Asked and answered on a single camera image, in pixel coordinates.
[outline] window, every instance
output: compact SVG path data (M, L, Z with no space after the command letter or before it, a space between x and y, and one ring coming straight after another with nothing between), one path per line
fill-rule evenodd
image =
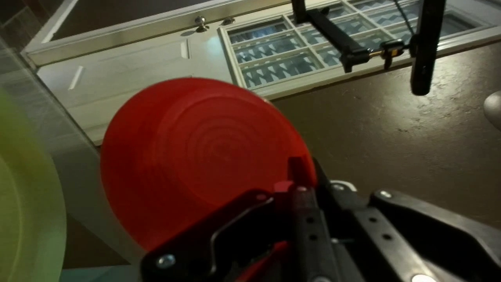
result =
M414 28L418 25L417 1L401 1ZM351 34L361 45L379 48L386 40L411 40L403 15L393 0L342 1L329 8L329 18ZM290 14L252 26L227 33L242 86L259 87L318 70L340 67L340 53L310 23L295 25ZM478 23L467 22L454 12L443 20L442 36L475 29Z

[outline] red frisbee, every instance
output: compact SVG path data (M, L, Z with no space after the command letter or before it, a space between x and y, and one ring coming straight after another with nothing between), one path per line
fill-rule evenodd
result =
M290 180L307 145L271 103L229 83L179 78L154 84L113 117L102 145L112 208L146 249L174 238L245 191Z

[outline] red plastic disc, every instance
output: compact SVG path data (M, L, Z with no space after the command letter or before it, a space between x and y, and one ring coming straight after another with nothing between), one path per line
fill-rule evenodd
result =
M307 145L268 102L229 83L179 78L130 98L102 145L102 178L116 216L146 249L254 188L290 178L288 159L306 167Z

